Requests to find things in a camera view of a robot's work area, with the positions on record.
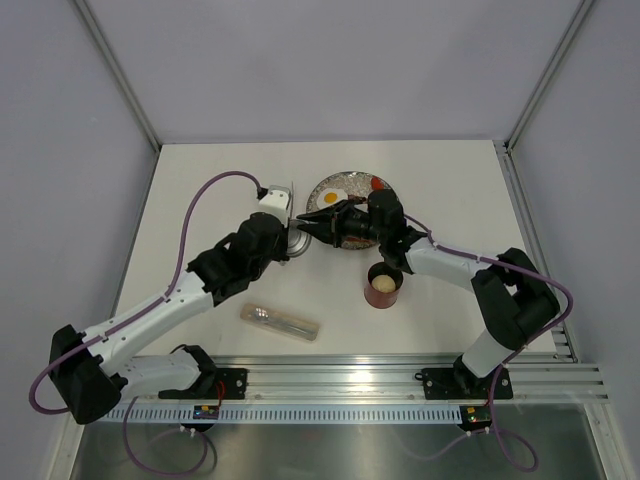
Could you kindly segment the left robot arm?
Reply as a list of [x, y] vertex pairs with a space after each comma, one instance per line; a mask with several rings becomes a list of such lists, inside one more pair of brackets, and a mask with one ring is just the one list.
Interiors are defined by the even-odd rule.
[[143, 395], [214, 397], [220, 376], [201, 347], [138, 354], [182, 322], [247, 290], [270, 263], [287, 260], [288, 226], [287, 214], [253, 213], [236, 232], [189, 262], [167, 293], [83, 332], [70, 325], [58, 330], [49, 377], [74, 420], [92, 423], [120, 401]]

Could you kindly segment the silver tin lid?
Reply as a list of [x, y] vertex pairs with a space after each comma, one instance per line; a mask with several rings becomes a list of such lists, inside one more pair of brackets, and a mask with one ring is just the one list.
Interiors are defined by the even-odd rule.
[[288, 225], [286, 255], [290, 259], [302, 256], [309, 248], [312, 237], [300, 229], [302, 223], [291, 220]]

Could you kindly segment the beige steamed bun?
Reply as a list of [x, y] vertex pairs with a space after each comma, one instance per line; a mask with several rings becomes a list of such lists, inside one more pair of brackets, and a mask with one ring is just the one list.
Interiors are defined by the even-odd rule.
[[397, 289], [395, 280], [386, 274], [374, 277], [371, 280], [371, 286], [374, 290], [383, 294], [390, 294], [395, 292]]

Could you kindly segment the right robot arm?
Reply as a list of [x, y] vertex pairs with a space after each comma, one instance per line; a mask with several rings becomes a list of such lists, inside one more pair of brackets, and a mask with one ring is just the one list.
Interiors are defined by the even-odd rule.
[[447, 247], [430, 230], [417, 229], [390, 190], [371, 193], [365, 204], [361, 208], [356, 200], [342, 200], [301, 214], [300, 228], [335, 248], [347, 240], [374, 242], [390, 268], [433, 277], [475, 296], [484, 329], [436, 380], [438, 387], [458, 391], [464, 398], [478, 395], [500, 367], [559, 314], [552, 281], [536, 270], [524, 251], [510, 248], [488, 258]]

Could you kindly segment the metal serving tongs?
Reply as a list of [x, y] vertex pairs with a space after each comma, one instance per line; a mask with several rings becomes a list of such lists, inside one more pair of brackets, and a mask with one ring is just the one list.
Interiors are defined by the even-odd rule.
[[289, 221], [294, 219], [294, 209], [295, 209], [295, 187], [294, 182], [291, 181], [289, 188], [289, 202], [288, 202], [288, 218]]

